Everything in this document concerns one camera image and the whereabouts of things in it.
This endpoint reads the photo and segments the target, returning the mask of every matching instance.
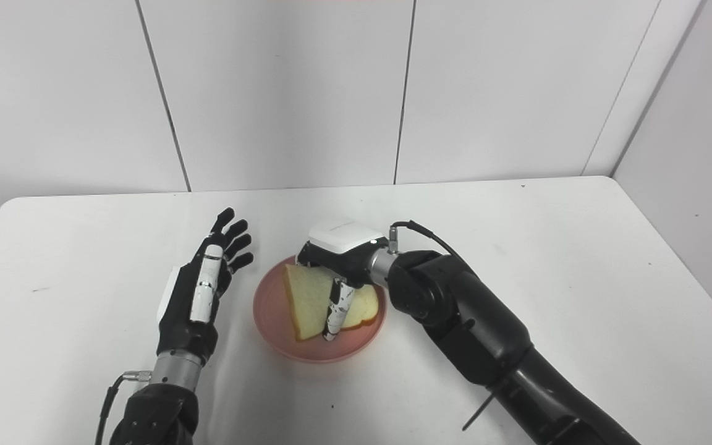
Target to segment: robotic hand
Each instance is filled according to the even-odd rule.
[[[158,360],[152,373],[127,372],[109,388],[101,412],[96,445],[102,440],[108,407],[125,378],[149,384],[128,399],[125,414],[111,436],[110,445],[191,445],[198,423],[194,393],[200,372],[218,340],[214,320],[218,302],[232,275],[250,264],[251,253],[238,255],[252,242],[241,219],[223,231],[235,217],[221,212],[190,262],[180,268],[164,316],[158,324]]]
[[[399,253],[399,226],[435,240],[449,255]],[[526,326],[463,258],[423,226],[395,222],[387,240],[355,222],[324,222],[310,231],[297,262],[329,268],[338,276],[324,337],[339,330],[336,315],[347,313],[350,288],[387,287],[392,306],[422,324],[466,380],[491,391],[464,429],[496,398],[540,445],[638,445],[537,352]]]

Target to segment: white bread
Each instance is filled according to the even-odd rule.
[[[297,341],[314,338],[323,332],[333,279],[333,274],[324,268],[285,265],[285,293]],[[372,324],[377,316],[378,294],[375,287],[365,285],[356,290],[342,329],[356,329]]]

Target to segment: plate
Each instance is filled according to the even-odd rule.
[[[325,341],[315,336],[306,341],[296,341],[290,303],[285,293],[283,270],[285,265],[294,265],[291,256],[275,265],[263,276],[255,291],[255,324],[260,335],[285,357],[307,363],[334,363],[353,357],[367,347],[378,335],[386,318],[386,297],[383,287],[375,286],[378,294],[378,316],[372,324],[358,329],[342,330],[333,341]]]

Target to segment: tabletop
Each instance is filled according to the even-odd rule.
[[[106,387],[155,363],[170,270],[227,206],[249,221],[255,262],[221,302],[195,443],[531,443],[498,404],[461,433],[486,391],[403,313],[390,309],[375,341],[339,363],[296,363],[263,341],[258,282],[331,217],[428,226],[639,442],[712,443],[712,300],[605,177],[11,200],[0,210],[0,443],[93,440]],[[135,390],[121,388],[107,441]]]

